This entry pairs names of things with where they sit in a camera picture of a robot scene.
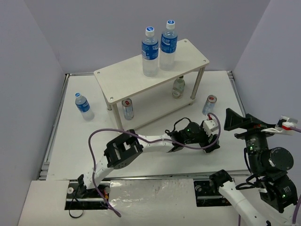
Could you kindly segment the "clear green-cap Chang bottle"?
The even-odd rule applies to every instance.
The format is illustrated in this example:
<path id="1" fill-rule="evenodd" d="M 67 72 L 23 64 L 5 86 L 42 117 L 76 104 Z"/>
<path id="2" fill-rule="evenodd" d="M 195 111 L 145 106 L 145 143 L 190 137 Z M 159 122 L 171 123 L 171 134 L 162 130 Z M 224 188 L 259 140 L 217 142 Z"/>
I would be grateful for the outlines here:
<path id="1" fill-rule="evenodd" d="M 185 88 L 185 81 L 183 76 L 178 77 L 173 83 L 172 96 L 179 99 L 182 97 Z"/>

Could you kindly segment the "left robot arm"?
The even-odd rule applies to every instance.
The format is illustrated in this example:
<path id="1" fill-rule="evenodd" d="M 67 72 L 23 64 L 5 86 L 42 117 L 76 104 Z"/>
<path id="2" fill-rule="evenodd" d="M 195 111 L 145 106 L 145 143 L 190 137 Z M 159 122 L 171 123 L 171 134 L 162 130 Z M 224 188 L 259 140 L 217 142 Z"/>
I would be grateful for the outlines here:
<path id="1" fill-rule="evenodd" d="M 221 131 L 221 124 L 211 116 L 201 124 L 189 121 L 184 129 L 166 130 L 159 136 L 139 135 L 133 129 L 118 130 L 119 135 L 107 143 L 102 157 L 99 160 L 92 158 L 92 169 L 78 177 L 78 192 L 83 197 L 92 196 L 95 187 L 113 170 L 127 167 L 143 153 L 174 153 L 183 148 L 211 153 L 220 148 L 220 133 L 214 134 L 216 130 Z"/>

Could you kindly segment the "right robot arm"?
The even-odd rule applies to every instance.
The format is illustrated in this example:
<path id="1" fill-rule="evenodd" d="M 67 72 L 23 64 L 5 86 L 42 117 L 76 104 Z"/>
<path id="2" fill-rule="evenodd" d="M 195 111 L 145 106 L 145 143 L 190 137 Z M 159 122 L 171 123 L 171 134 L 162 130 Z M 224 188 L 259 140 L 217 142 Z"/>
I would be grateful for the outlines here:
<path id="1" fill-rule="evenodd" d="M 277 221 L 282 226 L 295 226 L 301 198 L 293 181 L 288 177 L 288 170 L 293 167 L 291 153 L 283 147 L 269 148 L 267 138 L 275 134 L 292 135 L 300 132 L 298 120 L 281 116 L 276 124 L 265 123 L 246 114 L 240 116 L 232 109 L 226 109 L 224 130 L 245 129 L 244 133 L 235 134 L 235 138 L 246 143 L 244 159 L 250 177 L 244 183 L 236 185 L 234 179 L 225 170 L 220 170 L 209 177 L 209 189 L 214 194 L 221 194 L 234 207 L 249 226 L 270 226 Z M 242 190 L 257 189 L 266 206 L 274 209 L 270 217 L 265 217 L 242 194 Z"/>

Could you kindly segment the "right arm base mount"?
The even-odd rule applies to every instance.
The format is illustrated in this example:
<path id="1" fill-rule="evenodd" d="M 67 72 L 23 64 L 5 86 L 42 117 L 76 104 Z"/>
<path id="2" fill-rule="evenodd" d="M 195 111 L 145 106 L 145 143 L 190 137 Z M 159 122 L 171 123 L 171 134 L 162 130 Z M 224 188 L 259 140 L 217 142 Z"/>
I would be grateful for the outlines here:
<path id="1" fill-rule="evenodd" d="M 209 180 L 194 180 L 195 198 L 197 207 L 225 207 L 230 202 L 220 193 L 215 193 Z"/>

